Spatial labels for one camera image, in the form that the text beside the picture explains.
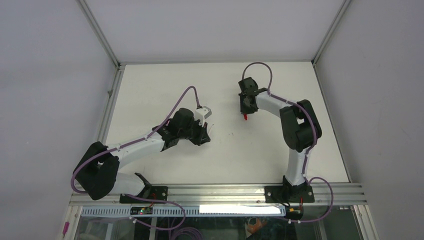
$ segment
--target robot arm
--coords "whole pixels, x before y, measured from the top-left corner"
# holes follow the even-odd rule
[[[206,118],[211,114],[211,109],[206,106],[199,107],[194,113],[189,109],[180,108],[167,124],[152,134],[157,128],[154,127],[146,134],[144,140],[139,141],[143,137],[141,136],[110,146],[105,146],[99,141],[95,142],[88,148],[75,169],[99,153],[117,150],[90,162],[78,172],[75,179],[93,200],[101,199],[108,194],[131,194],[147,198],[151,184],[146,178],[139,173],[125,174],[118,170],[144,156],[169,149],[177,145],[179,140],[190,140],[198,146],[210,142]]]
[[[307,189],[304,175],[307,169],[307,149],[313,144],[314,136],[310,123],[297,106],[288,104],[280,99],[270,96],[266,88],[258,88],[258,84],[251,77],[238,82],[241,89],[240,111],[247,120],[248,114],[253,114],[259,109],[270,112],[281,119],[281,127],[285,143],[288,145],[288,167],[283,176],[283,196],[288,200],[294,195],[301,194]],[[322,135],[320,124],[308,100],[297,102],[302,106],[312,119],[317,138]]]

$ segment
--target white wall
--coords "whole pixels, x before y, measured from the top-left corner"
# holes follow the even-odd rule
[[[114,68],[73,0],[0,3],[0,239],[51,240]]]
[[[424,1],[354,0],[317,64],[382,240],[424,239]]]
[[[87,0],[122,62],[311,60],[343,0]]]

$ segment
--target purple cable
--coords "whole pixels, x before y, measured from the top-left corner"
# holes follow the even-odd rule
[[[255,65],[255,64],[264,65],[269,70],[270,78],[269,78],[269,84],[268,84],[268,89],[267,89],[268,95],[271,96],[272,98],[278,99],[278,100],[283,101],[283,102],[285,102],[287,104],[294,105],[294,106],[298,107],[303,112],[303,114],[306,116],[309,124],[312,126],[313,142],[312,142],[312,145],[305,152],[305,157],[304,157],[303,166],[302,166],[302,174],[305,175],[306,165],[307,165],[307,162],[308,162],[308,154],[312,150],[312,148],[315,147],[315,145],[317,144],[317,140],[318,140],[318,138],[317,138],[317,131],[316,131],[315,127],[314,127],[314,123],[312,122],[312,118],[308,114],[308,112],[302,106],[300,106],[299,104],[297,104],[296,102],[288,101],[287,99],[284,99],[282,97],[279,97],[277,95],[274,95],[274,94],[272,94],[270,92],[270,90],[271,90],[271,83],[273,82],[273,71],[271,70],[271,67],[268,64],[266,64],[264,62],[261,62],[261,61],[256,61],[256,62],[250,63],[243,70],[243,74],[241,75],[241,79],[242,80],[245,79],[245,73],[246,73],[246,70],[248,69],[248,67],[250,67],[252,65]],[[306,181],[306,183],[308,184],[309,182],[308,182],[308,179],[306,178],[306,176],[304,176],[303,178]]]
[[[268,89],[267,89],[266,91],[268,92],[268,95],[270,95],[270,94],[271,94],[271,92],[270,92],[271,83],[273,82],[273,71],[271,70],[271,67],[270,67],[268,64],[266,64],[265,62],[255,61],[255,62],[252,62],[252,63],[250,63],[249,65],[247,65],[247,66],[244,68],[244,70],[243,70],[243,74],[241,75],[241,80],[245,79],[245,73],[246,73],[246,70],[248,69],[248,67],[250,67],[250,66],[252,66],[252,65],[255,65],[255,64],[261,64],[261,65],[264,65],[264,66],[265,66],[265,67],[267,67],[267,68],[268,68],[268,70],[269,70],[270,78],[269,78]]]
[[[175,219],[176,218],[174,217],[174,219],[172,220],[172,223],[170,224],[170,219],[168,217],[168,226],[172,227],[174,225]],[[181,236],[181,235],[187,235],[191,239],[193,239],[194,237],[194,240],[203,240],[202,233],[194,227],[183,227],[183,228],[175,230],[173,234],[171,230],[168,231],[168,238],[170,240],[175,240],[178,236]]]
[[[147,138],[150,138],[154,133],[156,133],[156,131],[157,130],[159,130],[163,125],[165,125],[166,123],[167,123],[167,121],[168,121],[168,119],[170,119],[170,117],[171,117],[171,115],[174,113],[174,111],[175,111],[175,109],[178,107],[178,104],[180,104],[180,102],[181,102],[181,100],[183,100],[183,98],[184,98],[184,96],[186,95],[186,93],[190,90],[190,89],[193,89],[194,90],[194,95],[195,95],[195,98],[196,98],[196,103],[197,103],[197,107],[201,107],[201,105],[200,105],[200,103],[199,103],[199,98],[198,98],[198,92],[197,92],[197,90],[196,90],[196,88],[194,87],[194,86],[189,86],[189,87],[187,87],[186,89],[185,89],[185,91],[182,93],[182,95],[179,97],[179,99],[178,99],[178,101],[176,102],[176,104],[173,106],[173,108],[172,108],[172,110],[171,110],[171,112],[169,112],[169,114],[168,114],[168,116],[166,116],[166,118],[165,118],[165,120],[163,120],[163,122],[159,125],[159,126],[157,126],[151,133],[149,133],[148,135],[147,135]],[[125,144],[123,144],[123,145],[121,145],[120,147],[121,148],[125,148],[125,147],[128,147],[128,146],[130,146],[130,145],[133,145],[133,144],[136,144],[136,143],[139,143],[139,142],[141,142],[141,141],[144,141],[145,140],[145,138],[144,137],[142,137],[142,138],[140,138],[140,139],[136,139],[136,140],[134,140],[134,141],[130,141],[130,142],[127,142],[127,143],[125,143]],[[84,163],[82,163],[74,172],[73,172],[73,174],[72,174],[72,177],[71,177],[71,179],[70,179],[70,187],[72,188],[72,190],[74,190],[76,193],[79,193],[79,194],[86,194],[87,192],[86,191],[81,191],[81,190],[78,190],[76,187],[75,187],[75,177],[77,176],[77,174],[81,171],[81,169],[83,169],[87,164],[89,164],[89,163],[91,163],[93,160],[95,160],[95,159],[97,159],[98,157],[101,157],[101,156],[103,156],[103,155],[105,155],[105,154],[107,154],[107,153],[111,153],[111,152],[114,152],[114,151],[116,151],[116,150],[118,150],[116,147],[115,148],[112,148],[112,149],[108,149],[108,150],[106,150],[106,151],[102,151],[102,152],[100,152],[100,153],[98,153],[98,154],[96,154],[96,155],[94,155],[94,156],[92,156],[92,157],[90,157],[89,159],[87,159],[87,161],[85,161]]]
[[[178,101],[176,102],[176,104],[173,106],[173,108],[172,108],[172,110],[169,112],[169,114],[168,114],[168,116],[166,116],[166,119],[165,120],[163,120],[163,122],[159,125],[159,126],[157,126],[151,133],[149,133],[148,135],[147,135],[147,138],[150,138],[158,129],[160,129],[163,125],[165,125],[166,123],[167,123],[167,121],[170,119],[170,117],[172,116],[172,114],[174,113],[174,111],[175,111],[175,109],[177,108],[177,106],[178,106],[178,104],[180,104],[180,102],[181,102],[181,100],[184,98],[184,96],[186,95],[186,93],[190,90],[190,89],[193,89],[194,90],[194,95],[195,95],[195,98],[196,98],[196,104],[197,104],[197,107],[201,107],[201,105],[200,105],[200,103],[199,103],[199,97],[198,97],[198,92],[197,92],[197,90],[196,90],[196,88],[194,87],[194,86],[189,86],[189,87],[187,87],[186,89],[185,89],[185,91],[182,93],[182,95],[179,97],[179,99],[178,99]],[[130,146],[130,145],[133,145],[133,144],[136,144],[136,143],[139,143],[139,142],[141,142],[141,141],[144,141],[145,140],[145,138],[144,137],[142,137],[142,138],[140,138],[140,139],[137,139],[137,140],[134,140],[134,141],[130,141],[130,142],[128,142],[128,143],[125,143],[125,144],[123,144],[123,145],[121,145],[121,148],[125,148],[125,147],[128,147],[128,146]],[[89,159],[87,159],[85,162],[83,162],[74,172],[73,172],[73,174],[72,174],[72,177],[71,177],[71,179],[70,179],[70,186],[71,186],[71,188],[72,188],[72,190],[74,190],[76,193],[79,193],[79,194],[86,194],[87,192],[86,191],[81,191],[81,190],[78,190],[76,187],[75,187],[75,177],[77,176],[77,174],[81,171],[81,169],[83,169],[87,164],[89,164],[90,162],[92,162],[92,161],[94,161],[95,159],[97,159],[98,157],[100,157],[100,156],[103,156],[103,155],[105,155],[105,154],[107,154],[107,153],[111,153],[111,152],[114,152],[114,151],[116,151],[116,150],[118,150],[116,147],[114,147],[114,148],[112,148],[112,149],[108,149],[108,150],[106,150],[106,151],[103,151],[103,152],[100,152],[100,153],[98,153],[98,154],[96,154],[96,155],[94,155],[94,156],[92,156],[92,157],[90,157]],[[184,220],[186,220],[186,211],[184,210],[184,208],[181,206],[181,205],[179,205],[179,204],[177,204],[177,203],[175,203],[175,202],[172,202],[172,201],[163,201],[163,200],[156,200],[156,199],[146,199],[146,198],[141,198],[141,197],[137,197],[137,196],[133,196],[133,195],[130,195],[130,194],[128,194],[128,196],[130,197],[130,198],[133,198],[133,199],[136,199],[136,200],[139,200],[139,201],[145,201],[145,202],[154,202],[154,203],[163,203],[163,204],[172,204],[172,205],[175,205],[175,206],[177,206],[177,207],[179,207],[181,210],[182,210],[182,213],[183,213],[183,217],[182,217],[182,220],[181,220],[181,222],[179,223],[179,224],[177,224],[175,227],[171,227],[171,228],[162,228],[162,227],[157,227],[157,226],[153,226],[153,225],[150,225],[150,224],[147,224],[147,223],[144,223],[144,222],[142,222],[142,221],[139,221],[139,220],[137,220],[137,219],[135,219],[135,221],[136,222],[138,222],[138,223],[140,223],[140,224],[143,224],[143,225],[145,225],[145,226],[147,226],[147,227],[150,227],[150,228],[154,228],[154,229],[157,229],[157,230],[164,230],[164,231],[167,231],[167,230],[173,230],[173,229],[176,229],[176,228],[178,228],[179,226],[181,226],[182,224],[183,224],[183,222],[184,222]]]
[[[241,75],[241,79],[242,79],[242,80],[243,80],[243,79],[245,79],[245,73],[246,73],[246,70],[248,69],[248,67],[250,67],[250,66],[252,66],[252,65],[254,65],[254,64],[261,64],[261,65],[264,65],[264,66],[265,66],[265,67],[267,67],[267,68],[268,68],[268,70],[269,70],[270,79],[269,79],[269,84],[268,84],[268,89],[267,89],[268,95],[269,95],[269,96],[271,96],[272,98],[278,99],[278,100],[280,100],[280,101],[283,101],[283,102],[285,102],[285,103],[287,103],[287,104],[290,104],[290,105],[294,105],[294,106],[296,106],[297,108],[299,108],[299,109],[303,112],[303,114],[306,116],[306,118],[307,118],[307,120],[308,120],[308,122],[309,122],[310,126],[312,127],[313,142],[312,142],[312,145],[311,145],[311,146],[310,146],[310,147],[306,150],[306,152],[305,152],[305,157],[304,157],[304,160],[303,160],[303,166],[302,166],[302,174],[303,174],[303,175],[305,175],[306,165],[307,165],[307,162],[308,162],[308,154],[309,154],[309,152],[312,150],[312,148],[314,148],[314,147],[315,147],[315,145],[317,144],[317,140],[318,140],[318,138],[317,138],[317,130],[316,130],[316,129],[315,129],[315,127],[314,127],[314,123],[312,122],[312,118],[311,118],[311,116],[308,114],[308,112],[307,112],[307,111],[306,111],[306,110],[305,110],[302,106],[300,106],[299,104],[297,104],[296,102],[288,101],[287,99],[284,99],[284,98],[282,98],[282,97],[279,97],[279,96],[277,96],[277,95],[274,95],[274,94],[272,94],[272,93],[270,92],[270,90],[271,90],[271,83],[272,83],[272,81],[273,81],[273,71],[271,70],[271,67],[270,67],[268,64],[266,64],[266,63],[264,63],[264,62],[260,62],[260,61],[250,63],[250,64],[249,64],[249,65],[247,65],[247,66],[246,66],[246,68],[243,70],[243,74]],[[322,180],[323,182],[325,182],[325,183],[328,185],[328,188],[330,189],[330,193],[331,193],[331,202],[330,202],[330,207],[328,208],[327,212],[325,212],[325,213],[324,213],[324,215],[322,215],[321,217],[319,217],[319,218],[317,218],[317,219],[301,221],[302,223],[313,223],[313,222],[316,222],[316,221],[319,221],[319,220],[321,220],[321,219],[325,218],[325,217],[326,217],[326,216],[330,213],[331,208],[333,207],[333,202],[334,202],[333,189],[332,189],[332,187],[331,187],[330,183],[329,183],[327,180],[325,180],[324,178],[322,178],[322,177],[315,176],[315,177],[311,178],[310,180],[308,180],[308,179],[306,178],[306,176],[304,176],[303,178],[304,178],[304,180],[305,180],[306,184],[308,184],[308,185],[310,185],[310,184],[311,184],[311,182],[312,182],[312,180],[314,180],[314,179]],[[287,221],[289,220],[289,219],[287,219],[287,218],[281,218],[281,217],[277,217],[277,218],[278,218],[278,219],[284,219],[284,220],[287,220]]]
[[[147,223],[145,223],[145,222],[142,222],[142,221],[140,221],[140,220],[138,220],[138,219],[135,219],[135,221],[137,222],[137,223],[139,223],[139,224],[143,224],[144,226],[146,226],[146,227],[149,227],[149,228],[153,228],[153,229],[156,229],[156,230],[161,230],[161,231],[170,231],[170,230],[174,230],[174,229],[177,229],[179,226],[181,226],[183,223],[184,223],[184,221],[186,220],[186,211],[184,210],[184,208],[180,205],[180,204],[178,204],[178,203],[175,203],[175,202],[173,202],[173,201],[164,201],[164,200],[157,200],[157,199],[147,199],[147,198],[141,198],[141,197],[138,197],[138,196],[133,196],[133,195],[130,195],[130,194],[127,194],[127,196],[128,197],[130,197],[130,198],[133,198],[133,199],[135,199],[135,200],[138,200],[138,201],[144,201],[144,202],[154,202],[154,203],[161,203],[161,204],[172,204],[172,205],[174,205],[174,206],[177,206],[179,209],[181,209],[181,211],[182,211],[182,220],[176,225],[176,226],[173,226],[173,227],[168,227],[168,228],[163,228],[163,227],[158,227],[158,226],[153,226],[153,225],[150,225],[150,224],[147,224]]]
[[[311,178],[311,179],[310,179],[309,184],[311,184],[311,182],[312,182],[313,180],[315,180],[315,179],[319,179],[319,180],[323,181],[324,183],[326,183],[326,184],[327,184],[328,188],[330,189],[330,195],[331,195],[330,206],[328,207],[327,211],[326,211],[326,212],[325,212],[322,216],[320,216],[320,217],[318,217],[318,218],[316,218],[316,219],[300,221],[301,223],[314,223],[314,222],[318,222],[318,221],[320,221],[320,220],[323,220],[325,217],[327,217],[327,215],[328,215],[328,214],[330,214],[331,209],[332,209],[332,207],[333,207],[333,203],[334,203],[334,193],[333,193],[333,188],[331,187],[330,183],[329,183],[327,180],[325,180],[324,178],[322,178],[322,177],[314,176],[313,178]],[[285,217],[278,217],[278,216],[276,216],[276,217],[274,217],[274,218],[275,218],[275,219],[286,220],[286,221],[288,221],[288,220],[289,220],[289,219],[287,219],[287,218],[285,218]]]
[[[176,240],[181,235],[187,235],[194,240],[203,240],[202,233],[194,227],[183,227],[176,230],[170,240]]]

